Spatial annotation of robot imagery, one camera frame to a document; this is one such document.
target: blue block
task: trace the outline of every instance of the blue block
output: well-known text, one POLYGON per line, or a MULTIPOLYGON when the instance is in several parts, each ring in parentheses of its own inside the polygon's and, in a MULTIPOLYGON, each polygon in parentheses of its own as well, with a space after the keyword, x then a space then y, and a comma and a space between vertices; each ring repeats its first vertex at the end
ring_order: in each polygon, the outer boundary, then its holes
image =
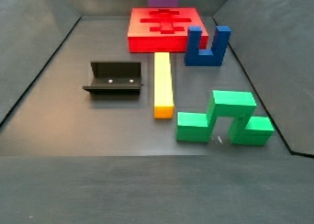
POLYGON ((190 26, 187 32, 186 66, 221 66, 229 46, 231 29, 217 26, 211 50, 200 50, 202 28, 190 26))

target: gray floor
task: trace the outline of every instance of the gray floor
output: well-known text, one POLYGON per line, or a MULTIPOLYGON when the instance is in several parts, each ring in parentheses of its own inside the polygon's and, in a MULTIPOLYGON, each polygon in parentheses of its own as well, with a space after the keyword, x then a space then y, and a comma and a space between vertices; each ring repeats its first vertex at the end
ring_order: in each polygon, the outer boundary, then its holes
MULTIPOLYGON (((227 119, 207 145, 176 143, 175 119, 152 118, 152 55, 127 53, 126 31, 126 18, 80 22, 1 128, 1 223, 311 224, 313 160, 291 156, 277 133, 265 147, 231 146, 227 119), (82 90, 88 62, 103 59, 142 61, 139 101, 82 90), (130 156, 160 154, 190 156, 130 156)), ((182 59, 172 55, 176 110, 202 112, 215 88, 251 90, 230 51, 221 69, 182 59)))
MULTIPOLYGON (((213 19, 203 21, 214 32, 213 19)), ((128 53, 127 26, 127 17, 86 17, 80 21, 1 128, 0 155, 285 154, 277 133, 262 148, 231 146, 227 118, 218 121, 209 144, 176 142, 176 118, 154 120, 154 54, 128 53), (139 100, 104 100, 83 91, 83 85, 92 82, 90 61, 142 61, 139 100)), ((230 50, 221 68, 186 67, 183 56, 171 56, 176 111, 205 112, 214 89, 253 91, 230 50)), ((257 116, 266 115, 261 105, 257 116)))

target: yellow rectangular bar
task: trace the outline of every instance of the yellow rectangular bar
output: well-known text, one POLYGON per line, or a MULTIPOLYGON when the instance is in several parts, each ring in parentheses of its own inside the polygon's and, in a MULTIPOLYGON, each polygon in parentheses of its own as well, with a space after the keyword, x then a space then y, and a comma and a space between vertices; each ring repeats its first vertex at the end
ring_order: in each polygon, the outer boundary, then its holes
POLYGON ((172 67, 168 52, 155 53, 155 118, 172 118, 172 67))

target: green cube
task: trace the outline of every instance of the green cube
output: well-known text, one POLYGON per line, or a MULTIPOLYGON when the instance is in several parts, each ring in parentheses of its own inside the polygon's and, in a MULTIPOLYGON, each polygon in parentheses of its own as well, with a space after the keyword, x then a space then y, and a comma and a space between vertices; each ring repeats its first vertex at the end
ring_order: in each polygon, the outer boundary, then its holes
POLYGON ((274 133, 274 127, 270 118, 251 117, 243 129, 242 119, 235 119, 230 127, 230 139, 233 144, 265 145, 274 133))
POLYGON ((206 114, 178 113, 176 140, 209 142, 211 138, 206 114))
POLYGON ((257 106, 250 92, 214 90, 207 108, 207 118, 246 118, 251 116, 257 106))

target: red cross-shaped block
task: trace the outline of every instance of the red cross-shaped block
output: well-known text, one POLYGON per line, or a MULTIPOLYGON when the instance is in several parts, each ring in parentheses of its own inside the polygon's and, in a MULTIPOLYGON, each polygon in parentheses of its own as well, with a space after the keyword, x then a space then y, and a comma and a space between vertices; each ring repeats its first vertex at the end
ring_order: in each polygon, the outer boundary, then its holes
POLYGON ((127 32, 130 52, 184 52, 188 26, 202 27, 200 49, 206 49, 209 33, 195 8, 134 8, 127 32))

